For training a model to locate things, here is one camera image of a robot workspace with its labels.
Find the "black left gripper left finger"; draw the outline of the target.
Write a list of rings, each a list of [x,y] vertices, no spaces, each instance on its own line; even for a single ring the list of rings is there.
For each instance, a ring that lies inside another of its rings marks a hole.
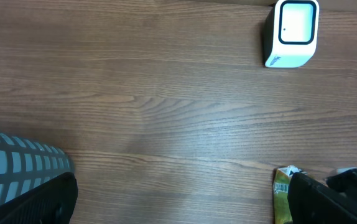
[[[0,224],[69,224],[77,198],[77,180],[65,172],[1,205]]]

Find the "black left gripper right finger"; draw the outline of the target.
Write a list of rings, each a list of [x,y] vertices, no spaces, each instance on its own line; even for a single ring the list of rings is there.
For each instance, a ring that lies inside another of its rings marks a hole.
[[[288,203],[293,224],[357,224],[357,202],[303,173],[292,176]]]

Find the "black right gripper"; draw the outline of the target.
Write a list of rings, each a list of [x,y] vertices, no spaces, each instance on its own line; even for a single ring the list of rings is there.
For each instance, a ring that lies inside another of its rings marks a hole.
[[[325,182],[329,188],[357,202],[357,167],[337,169]]]

